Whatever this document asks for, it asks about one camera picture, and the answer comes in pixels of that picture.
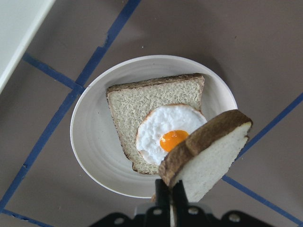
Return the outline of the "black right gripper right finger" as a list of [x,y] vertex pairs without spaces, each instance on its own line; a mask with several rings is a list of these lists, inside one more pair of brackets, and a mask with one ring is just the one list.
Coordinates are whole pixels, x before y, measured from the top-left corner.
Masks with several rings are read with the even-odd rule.
[[179,180],[172,188],[173,205],[177,213],[182,213],[188,206],[188,199],[183,185]]

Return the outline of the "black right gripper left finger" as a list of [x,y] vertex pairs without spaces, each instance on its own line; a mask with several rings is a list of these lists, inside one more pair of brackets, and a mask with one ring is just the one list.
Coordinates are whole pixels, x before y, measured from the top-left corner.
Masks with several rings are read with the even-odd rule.
[[155,181],[156,213],[170,213],[170,190],[162,179]]

